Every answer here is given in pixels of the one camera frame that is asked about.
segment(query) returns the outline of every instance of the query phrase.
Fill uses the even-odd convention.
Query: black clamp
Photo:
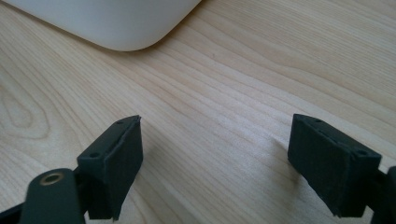
[[[36,177],[24,203],[0,214],[0,224],[85,223],[118,220],[121,206],[143,161],[140,117],[112,124],[77,158],[78,168]]]
[[[396,223],[396,167],[378,170],[381,155],[320,120],[295,114],[288,157],[335,216]]]

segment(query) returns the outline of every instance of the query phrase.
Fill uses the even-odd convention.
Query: screw hole
[[[99,157],[99,155],[100,155],[99,153],[93,152],[93,153],[90,154],[90,157],[91,158],[97,158],[97,157]]]
[[[42,186],[48,186],[48,185],[53,185],[60,180],[64,178],[64,174],[62,173],[52,173],[49,175],[45,175],[43,178],[40,180],[40,185]]]

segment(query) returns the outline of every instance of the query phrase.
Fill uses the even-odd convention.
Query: wooden table
[[[135,52],[0,4],[0,210],[139,114],[145,159],[117,223],[369,223],[333,217],[290,166],[294,113],[396,165],[395,1],[204,1]]]

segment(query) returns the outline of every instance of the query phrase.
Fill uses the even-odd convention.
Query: black plastic part
[[[142,160],[140,117],[121,119],[80,154],[74,172],[57,169],[36,177],[25,203],[0,213],[0,224],[80,224],[87,211],[92,219],[117,220]]]
[[[22,207],[23,203],[20,203],[2,212],[0,214],[0,224],[13,224],[20,222]]]
[[[36,177],[29,184],[20,223],[85,223],[73,172],[56,169]]]
[[[379,184],[368,204],[375,211],[372,224],[396,223],[396,167],[391,167]]]
[[[118,220],[142,161],[139,116],[115,122],[78,156],[81,178],[90,182],[91,219]]]
[[[381,155],[320,119],[296,114],[288,156],[334,215],[362,216]]]

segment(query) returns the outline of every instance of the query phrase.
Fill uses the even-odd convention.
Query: wood grain
[[[396,164],[394,0],[204,1],[135,52],[0,3],[0,210],[139,114],[145,159],[120,224],[369,223],[370,209],[333,217],[290,166],[294,113]]]

